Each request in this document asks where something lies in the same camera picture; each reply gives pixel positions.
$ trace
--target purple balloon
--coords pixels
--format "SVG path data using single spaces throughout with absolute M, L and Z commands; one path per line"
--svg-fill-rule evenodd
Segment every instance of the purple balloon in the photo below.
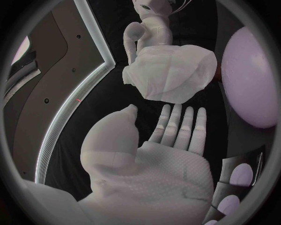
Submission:
M 222 82 L 230 105 L 257 128 L 277 124 L 274 78 L 254 35 L 243 27 L 228 42 L 222 59 Z

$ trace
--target wrinkled fabric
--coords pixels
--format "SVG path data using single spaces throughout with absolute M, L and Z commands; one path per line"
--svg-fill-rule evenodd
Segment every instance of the wrinkled fabric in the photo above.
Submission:
M 124 68 L 123 82 L 145 99 L 182 104 L 212 81 L 216 68 L 214 53 L 199 46 L 151 46 Z

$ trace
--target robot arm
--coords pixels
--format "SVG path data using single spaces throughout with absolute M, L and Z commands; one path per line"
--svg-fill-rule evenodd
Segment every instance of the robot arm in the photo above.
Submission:
M 146 33 L 146 29 L 138 22 L 129 24 L 124 32 L 124 47 L 128 56 L 128 63 L 131 65 L 137 57 L 137 48 L 135 42 Z

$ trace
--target cable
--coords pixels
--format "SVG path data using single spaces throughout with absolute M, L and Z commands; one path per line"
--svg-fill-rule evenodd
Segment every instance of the cable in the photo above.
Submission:
M 182 6 L 180 8 L 178 8 L 177 10 L 175 10 L 174 12 L 171 13 L 174 14 L 174 13 L 178 13 L 179 11 L 183 10 L 192 0 L 189 0 L 189 2 L 186 3 L 186 0 L 183 2 Z

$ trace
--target white cloth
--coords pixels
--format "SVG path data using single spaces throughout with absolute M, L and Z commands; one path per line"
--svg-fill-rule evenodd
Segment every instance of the white cloth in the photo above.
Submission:
M 198 112 L 186 151 L 193 109 L 186 110 L 176 139 L 181 109 L 181 105 L 175 105 L 170 113 L 170 106 L 165 105 L 150 141 L 138 149 L 134 125 L 137 108 L 133 105 L 106 116 L 89 131 L 82 145 L 81 164 L 90 175 L 93 193 L 80 205 L 95 224 L 202 223 L 213 197 L 209 163 L 202 157 L 206 110 Z
M 182 104 L 212 81 L 216 68 L 214 53 L 199 46 L 151 46 L 124 68 L 123 82 L 145 99 Z

